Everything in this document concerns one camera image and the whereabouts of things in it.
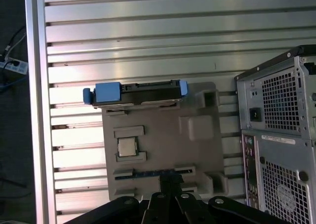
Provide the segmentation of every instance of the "ventilation grille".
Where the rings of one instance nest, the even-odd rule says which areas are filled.
[[[295,78],[286,73],[263,81],[266,128],[299,131]]]
[[[270,214],[293,224],[309,224],[306,187],[296,173],[266,162],[263,168],[264,197]]]

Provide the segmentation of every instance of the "metal slatted wall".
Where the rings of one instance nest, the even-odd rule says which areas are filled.
[[[212,81],[229,196],[244,180],[233,77],[316,43],[315,0],[45,0],[57,222],[108,202],[101,111],[82,89],[104,81]]]

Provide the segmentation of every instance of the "power socket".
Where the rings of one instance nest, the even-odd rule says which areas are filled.
[[[5,69],[12,71],[12,72],[17,72],[23,75],[26,75],[29,69],[29,64],[27,62],[23,62],[21,60],[18,59],[14,59],[14,58],[8,58],[7,61],[5,62],[0,62],[0,68],[3,68],[6,64],[6,62],[8,61],[18,61],[20,64],[18,66],[14,66],[13,64],[9,63]]]

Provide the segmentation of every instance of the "floor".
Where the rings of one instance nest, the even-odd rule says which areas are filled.
[[[0,1],[1,52],[15,31],[25,24],[24,4],[24,0]],[[26,41],[17,47],[12,56],[27,61]],[[0,181],[0,220],[36,223],[28,80],[0,92],[0,179],[9,179],[24,186]]]

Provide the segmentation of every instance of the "blue tab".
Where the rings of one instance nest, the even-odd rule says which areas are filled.
[[[188,83],[186,81],[180,80],[180,90],[182,96],[186,96],[188,94]]]
[[[83,101],[85,104],[92,104],[92,93],[90,91],[90,88],[84,88],[83,89]]]
[[[96,102],[120,101],[120,83],[109,82],[95,85]]]

